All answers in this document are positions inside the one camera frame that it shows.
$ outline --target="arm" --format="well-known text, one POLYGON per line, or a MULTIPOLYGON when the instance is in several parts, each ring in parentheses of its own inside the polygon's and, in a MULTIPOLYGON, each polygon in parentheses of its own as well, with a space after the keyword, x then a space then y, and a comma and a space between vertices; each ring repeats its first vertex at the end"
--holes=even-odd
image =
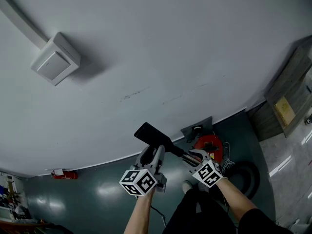
POLYGON ((138 197, 124 234, 147 234, 154 191, 138 197))
POLYGON ((228 179, 223 178, 217 182, 217 187, 227 200, 232 212, 238 221, 242 216, 251 209, 257 207, 245 196, 238 188, 236 188, 228 179))

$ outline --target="white light switch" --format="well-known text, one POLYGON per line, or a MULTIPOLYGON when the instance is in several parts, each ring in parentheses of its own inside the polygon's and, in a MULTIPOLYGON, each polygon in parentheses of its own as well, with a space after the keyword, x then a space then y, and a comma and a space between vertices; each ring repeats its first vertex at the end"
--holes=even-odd
POLYGON ((70 64, 64 60, 56 51, 48 57, 47 60, 37 69, 37 73, 53 80, 62 73, 70 64))

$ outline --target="green floor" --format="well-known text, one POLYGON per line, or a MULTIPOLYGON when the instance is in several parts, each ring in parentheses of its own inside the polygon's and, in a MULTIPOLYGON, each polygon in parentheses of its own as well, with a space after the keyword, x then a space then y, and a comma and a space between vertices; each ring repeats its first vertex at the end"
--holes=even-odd
MULTIPOLYGON (((268 169, 260 145, 245 113, 214 126, 223 141, 231 145, 232 161, 251 161, 259 169, 261 182, 253 202, 271 219, 275 219, 274 197, 268 169)), ((187 150, 184 140, 176 143, 187 150)), ((78 180, 55 180, 50 176, 25 181, 30 213, 34 218, 62 225, 75 234, 123 233, 136 199, 119 185, 125 170, 135 157, 78 171, 78 180)), ((155 193, 153 206, 169 221, 183 198, 181 184, 193 180, 181 160, 167 153, 162 172, 167 177, 166 193, 155 193)), ((151 211, 150 234, 162 233, 158 213, 151 211)))

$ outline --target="white wall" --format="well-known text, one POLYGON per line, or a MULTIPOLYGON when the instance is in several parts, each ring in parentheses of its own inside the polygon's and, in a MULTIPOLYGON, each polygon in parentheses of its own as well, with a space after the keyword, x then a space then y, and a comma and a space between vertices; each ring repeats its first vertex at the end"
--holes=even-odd
POLYGON ((312 33, 312 0, 14 1, 84 55, 53 87, 29 68, 36 47, 0 14, 0 168, 29 176, 139 152, 145 121, 176 137, 252 106, 312 33))

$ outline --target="red object on floor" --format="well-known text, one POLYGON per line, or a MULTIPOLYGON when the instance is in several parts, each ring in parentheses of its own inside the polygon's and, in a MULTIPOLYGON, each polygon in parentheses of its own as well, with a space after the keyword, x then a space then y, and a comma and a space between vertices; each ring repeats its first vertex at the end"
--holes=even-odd
POLYGON ((78 174, 74 171, 63 171, 63 175, 54 175, 53 173, 52 176, 55 179, 77 179, 78 178, 78 174))
POLYGON ((219 164, 223 160, 223 144, 217 135, 204 135, 198 139, 194 149, 205 150, 219 164))

